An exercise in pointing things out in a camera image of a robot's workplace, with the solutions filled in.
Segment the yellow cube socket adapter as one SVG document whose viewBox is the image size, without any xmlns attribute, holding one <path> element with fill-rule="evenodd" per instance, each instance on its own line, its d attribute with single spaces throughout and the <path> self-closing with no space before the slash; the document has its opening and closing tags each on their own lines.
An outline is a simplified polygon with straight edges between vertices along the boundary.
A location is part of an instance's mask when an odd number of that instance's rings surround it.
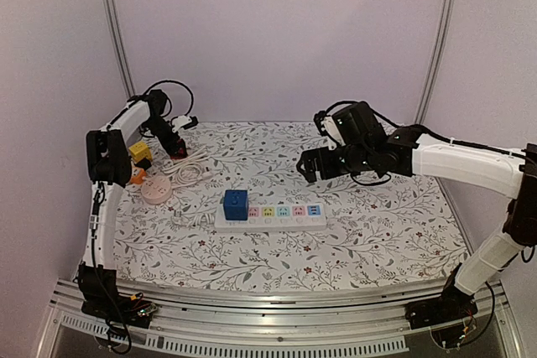
<svg viewBox="0 0 537 358">
<path fill-rule="evenodd" d="M 142 160 L 153 160 L 153 155 L 147 143 L 143 141 L 136 142 L 128 148 L 131 159 L 135 163 L 140 163 Z"/>
</svg>

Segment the red cube socket adapter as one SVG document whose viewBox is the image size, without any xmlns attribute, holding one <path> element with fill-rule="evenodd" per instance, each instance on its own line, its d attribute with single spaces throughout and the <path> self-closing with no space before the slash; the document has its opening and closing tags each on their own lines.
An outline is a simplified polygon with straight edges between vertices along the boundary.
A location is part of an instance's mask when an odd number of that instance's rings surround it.
<svg viewBox="0 0 537 358">
<path fill-rule="evenodd" d="M 175 152 L 173 158 L 176 159 L 183 159 L 188 156 L 188 153 L 184 147 L 179 147 L 178 150 Z"/>
</svg>

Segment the white multicolour power strip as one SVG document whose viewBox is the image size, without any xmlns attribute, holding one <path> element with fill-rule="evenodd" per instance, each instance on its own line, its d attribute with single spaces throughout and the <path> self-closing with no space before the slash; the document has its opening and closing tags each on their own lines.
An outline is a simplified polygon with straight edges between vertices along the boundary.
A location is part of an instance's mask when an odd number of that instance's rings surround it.
<svg viewBox="0 0 537 358">
<path fill-rule="evenodd" d="M 245 221 L 227 221 L 221 206 L 216 209 L 214 226 L 219 232 L 323 231 L 327 218 L 323 204 L 252 205 Z"/>
</svg>

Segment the blue cube socket adapter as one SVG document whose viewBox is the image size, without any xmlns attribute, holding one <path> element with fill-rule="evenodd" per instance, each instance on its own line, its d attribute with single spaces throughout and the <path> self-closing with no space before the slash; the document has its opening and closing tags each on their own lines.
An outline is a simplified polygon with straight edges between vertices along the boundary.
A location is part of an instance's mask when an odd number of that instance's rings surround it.
<svg viewBox="0 0 537 358">
<path fill-rule="evenodd" d="M 245 221 L 248 218 L 248 192 L 245 189 L 227 189 L 223 211 L 227 221 Z"/>
</svg>

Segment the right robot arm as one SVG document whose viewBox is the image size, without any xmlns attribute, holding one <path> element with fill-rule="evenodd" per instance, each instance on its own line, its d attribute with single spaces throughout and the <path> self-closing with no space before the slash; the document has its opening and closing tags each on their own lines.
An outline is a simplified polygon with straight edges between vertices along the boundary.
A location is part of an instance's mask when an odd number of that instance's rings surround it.
<svg viewBox="0 0 537 358">
<path fill-rule="evenodd" d="M 442 136 L 421 124 L 401 125 L 365 101 L 338 101 L 314 115 L 324 147 L 304 151 L 297 171 L 318 180 L 376 174 L 431 177 L 487 191 L 507 202 L 504 220 L 449 274 L 439 296 L 408 304 L 413 329 L 477 313 L 476 293 L 520 253 L 536 246 L 536 146 L 500 148 Z"/>
</svg>

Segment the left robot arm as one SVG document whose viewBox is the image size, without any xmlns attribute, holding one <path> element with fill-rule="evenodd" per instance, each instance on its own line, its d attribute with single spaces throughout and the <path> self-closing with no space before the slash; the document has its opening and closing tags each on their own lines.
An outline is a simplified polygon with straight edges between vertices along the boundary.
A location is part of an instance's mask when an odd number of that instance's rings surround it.
<svg viewBox="0 0 537 358">
<path fill-rule="evenodd" d="M 118 292 L 113 243 L 118 204 L 132 177 L 127 140 L 140 127 L 146 127 L 169 157 L 187 157 L 185 141 L 178 129 L 164 118 L 167 103 L 168 97 L 162 90 L 149 89 L 131 97 L 109 123 L 86 135 L 92 202 L 77 283 L 84 297 L 81 311 L 108 323 L 147 329 L 157 309 L 150 301 L 135 302 Z"/>
</svg>

